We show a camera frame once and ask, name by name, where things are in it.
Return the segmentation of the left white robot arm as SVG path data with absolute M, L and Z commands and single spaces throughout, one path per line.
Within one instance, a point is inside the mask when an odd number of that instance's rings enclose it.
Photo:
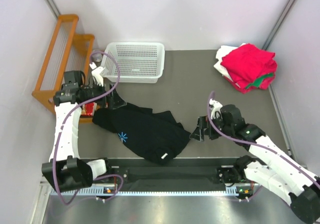
M 49 161 L 44 163 L 41 171 L 54 190 L 67 192 L 88 188 L 98 178 L 109 182 L 113 170 L 106 158 L 84 161 L 78 151 L 79 121 L 82 108 L 87 103 L 111 110 L 126 105 L 118 95 L 115 85 L 106 91 L 101 75 L 103 68 L 95 68 L 91 74 L 93 85 L 85 87 L 81 71 L 66 71 L 66 81 L 53 97 L 56 117 L 54 146 Z

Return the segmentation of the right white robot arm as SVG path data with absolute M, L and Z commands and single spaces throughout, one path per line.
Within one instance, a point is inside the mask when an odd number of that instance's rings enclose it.
M 254 157 L 243 156 L 233 166 L 239 182 L 253 181 L 281 198 L 305 224 L 320 219 L 320 178 L 283 152 L 257 125 L 245 122 L 235 105 L 211 100 L 208 113 L 200 116 L 191 139 L 225 137 Z

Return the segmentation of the black t shirt blue logo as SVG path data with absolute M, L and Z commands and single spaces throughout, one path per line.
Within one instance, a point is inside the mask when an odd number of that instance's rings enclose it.
M 170 111 L 154 113 L 151 108 L 131 103 L 118 109 L 100 108 L 92 121 L 117 134 L 136 155 L 158 165 L 174 159 L 190 141 L 191 133 L 175 120 Z

